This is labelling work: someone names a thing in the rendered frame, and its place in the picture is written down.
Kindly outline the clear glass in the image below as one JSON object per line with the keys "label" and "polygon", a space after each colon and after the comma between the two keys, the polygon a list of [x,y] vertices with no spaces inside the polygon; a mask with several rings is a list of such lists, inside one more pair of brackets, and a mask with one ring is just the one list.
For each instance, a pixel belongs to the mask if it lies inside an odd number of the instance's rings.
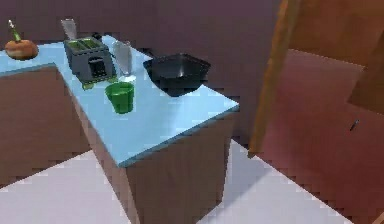
{"label": "clear glass", "polygon": [[115,41],[113,43],[113,55],[115,56],[116,63],[121,72],[119,78],[122,82],[134,82],[136,76],[132,70],[132,53],[130,43]]}

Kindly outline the brown round bread loaf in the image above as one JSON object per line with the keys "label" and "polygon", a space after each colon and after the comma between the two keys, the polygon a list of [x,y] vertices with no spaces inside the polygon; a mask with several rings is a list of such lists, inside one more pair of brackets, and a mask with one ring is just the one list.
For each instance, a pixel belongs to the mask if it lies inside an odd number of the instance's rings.
{"label": "brown round bread loaf", "polygon": [[29,60],[38,55],[38,47],[30,40],[9,41],[5,45],[5,52],[15,60]]}

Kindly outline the grey tall glass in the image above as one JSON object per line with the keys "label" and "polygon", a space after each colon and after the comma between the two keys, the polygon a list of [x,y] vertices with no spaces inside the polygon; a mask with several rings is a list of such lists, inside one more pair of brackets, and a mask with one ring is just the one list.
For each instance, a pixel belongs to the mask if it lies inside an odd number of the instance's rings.
{"label": "grey tall glass", "polygon": [[61,25],[64,29],[65,34],[70,40],[77,38],[76,23],[73,19],[63,19]]}

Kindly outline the grey toaster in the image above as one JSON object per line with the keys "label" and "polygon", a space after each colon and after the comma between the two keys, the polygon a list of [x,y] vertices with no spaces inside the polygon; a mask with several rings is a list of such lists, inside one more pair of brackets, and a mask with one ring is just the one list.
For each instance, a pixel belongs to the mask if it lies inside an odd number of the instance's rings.
{"label": "grey toaster", "polygon": [[116,69],[107,45],[94,37],[64,41],[69,67],[84,90],[95,83],[117,81]]}

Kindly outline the black pan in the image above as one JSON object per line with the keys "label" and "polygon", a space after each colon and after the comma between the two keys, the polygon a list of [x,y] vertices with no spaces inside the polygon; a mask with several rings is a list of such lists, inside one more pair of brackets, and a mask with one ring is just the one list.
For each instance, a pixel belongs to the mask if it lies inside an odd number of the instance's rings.
{"label": "black pan", "polygon": [[177,53],[147,60],[143,66],[160,90],[171,97],[179,97],[206,82],[211,64],[186,53]]}

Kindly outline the brown cabinet with blue worktop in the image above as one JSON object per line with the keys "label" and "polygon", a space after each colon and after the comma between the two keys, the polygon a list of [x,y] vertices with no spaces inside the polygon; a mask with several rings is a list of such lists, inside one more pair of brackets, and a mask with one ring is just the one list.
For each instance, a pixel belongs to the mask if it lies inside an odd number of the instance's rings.
{"label": "brown cabinet with blue worktop", "polygon": [[237,102],[206,87],[180,97],[158,89],[134,54],[134,110],[118,115],[105,83],[83,90],[62,43],[18,62],[0,51],[0,77],[56,66],[87,137],[132,224],[197,224],[220,204]]}

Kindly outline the green bottle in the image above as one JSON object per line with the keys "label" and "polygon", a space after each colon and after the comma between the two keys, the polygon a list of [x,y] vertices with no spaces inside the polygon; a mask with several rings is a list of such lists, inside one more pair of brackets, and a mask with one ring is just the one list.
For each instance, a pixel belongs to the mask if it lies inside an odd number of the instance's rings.
{"label": "green bottle", "polygon": [[9,25],[11,32],[15,38],[15,42],[20,42],[22,39],[21,39],[19,33],[17,32],[16,26],[13,24],[11,19],[8,20],[8,25]]}

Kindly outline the reddish brown room door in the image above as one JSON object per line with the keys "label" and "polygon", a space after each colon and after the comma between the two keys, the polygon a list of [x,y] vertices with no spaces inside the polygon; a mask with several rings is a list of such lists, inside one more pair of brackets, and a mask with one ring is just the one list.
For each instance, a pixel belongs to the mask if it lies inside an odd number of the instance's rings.
{"label": "reddish brown room door", "polygon": [[276,16],[249,153],[384,224],[384,0],[280,0]]}

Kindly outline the green cup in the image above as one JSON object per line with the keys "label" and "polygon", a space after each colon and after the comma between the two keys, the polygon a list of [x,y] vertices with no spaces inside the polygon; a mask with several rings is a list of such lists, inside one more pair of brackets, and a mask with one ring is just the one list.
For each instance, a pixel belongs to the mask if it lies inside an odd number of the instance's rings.
{"label": "green cup", "polygon": [[105,94],[114,111],[118,114],[129,113],[133,110],[134,85],[129,82],[118,82],[106,87]]}

